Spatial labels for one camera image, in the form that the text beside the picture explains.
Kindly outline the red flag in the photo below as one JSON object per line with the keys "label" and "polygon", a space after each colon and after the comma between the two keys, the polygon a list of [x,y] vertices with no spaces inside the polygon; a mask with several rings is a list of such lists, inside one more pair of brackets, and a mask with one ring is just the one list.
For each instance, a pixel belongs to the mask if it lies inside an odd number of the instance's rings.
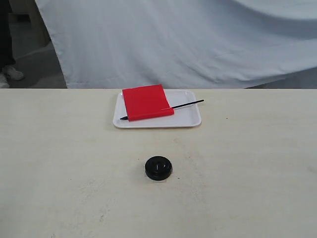
{"label": "red flag", "polygon": [[204,101],[197,100],[172,107],[169,105],[162,85],[123,89],[122,95],[127,115],[120,120],[128,121],[171,116],[175,109]]}

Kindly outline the person's dark trouser leg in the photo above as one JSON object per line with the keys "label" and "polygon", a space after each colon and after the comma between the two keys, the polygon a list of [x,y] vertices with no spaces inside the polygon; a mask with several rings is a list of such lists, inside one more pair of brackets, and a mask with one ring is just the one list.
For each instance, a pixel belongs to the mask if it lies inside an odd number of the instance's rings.
{"label": "person's dark trouser leg", "polygon": [[15,64],[12,51],[12,37],[9,27],[9,3],[0,1],[0,71],[4,74],[5,68]]}

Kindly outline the wooden crate furniture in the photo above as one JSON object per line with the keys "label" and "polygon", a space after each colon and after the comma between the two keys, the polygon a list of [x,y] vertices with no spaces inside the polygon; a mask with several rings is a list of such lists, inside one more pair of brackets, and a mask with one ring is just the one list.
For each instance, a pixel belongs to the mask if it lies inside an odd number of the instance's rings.
{"label": "wooden crate furniture", "polygon": [[36,2],[34,0],[9,0],[8,4],[9,21],[15,23],[27,19],[30,20],[38,45],[46,47],[50,43],[51,38]]}

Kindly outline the black round flag base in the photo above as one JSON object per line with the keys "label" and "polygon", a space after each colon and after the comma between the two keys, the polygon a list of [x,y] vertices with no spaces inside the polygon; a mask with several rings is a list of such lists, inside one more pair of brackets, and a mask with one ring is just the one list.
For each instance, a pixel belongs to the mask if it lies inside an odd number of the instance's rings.
{"label": "black round flag base", "polygon": [[173,171],[171,161],[163,156],[153,156],[145,163],[145,174],[155,181],[167,179]]}

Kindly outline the white backdrop cloth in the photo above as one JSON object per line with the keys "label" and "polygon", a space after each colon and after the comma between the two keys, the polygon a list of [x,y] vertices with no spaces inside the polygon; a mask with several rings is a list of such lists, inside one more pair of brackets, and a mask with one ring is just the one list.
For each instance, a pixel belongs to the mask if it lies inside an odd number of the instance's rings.
{"label": "white backdrop cloth", "polygon": [[314,0],[39,0],[68,88],[316,88]]}

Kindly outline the white sneaker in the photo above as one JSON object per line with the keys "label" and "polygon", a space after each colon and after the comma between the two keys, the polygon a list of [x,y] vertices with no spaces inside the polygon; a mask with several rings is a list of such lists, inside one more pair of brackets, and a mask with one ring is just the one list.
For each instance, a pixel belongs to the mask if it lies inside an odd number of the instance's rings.
{"label": "white sneaker", "polygon": [[18,71],[12,66],[5,66],[2,71],[6,78],[10,80],[19,81],[25,77],[21,71]]}

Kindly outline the white rectangular plastic tray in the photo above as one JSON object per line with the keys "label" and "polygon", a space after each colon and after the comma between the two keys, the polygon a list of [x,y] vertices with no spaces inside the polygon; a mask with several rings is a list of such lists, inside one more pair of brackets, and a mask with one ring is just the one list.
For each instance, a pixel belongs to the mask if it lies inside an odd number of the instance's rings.
{"label": "white rectangular plastic tray", "polygon": [[113,125],[117,128],[174,128],[196,127],[202,122],[199,105],[194,92],[185,89],[165,89],[165,100],[159,93],[142,96],[133,102],[128,98],[128,107],[122,92],[117,95]]}

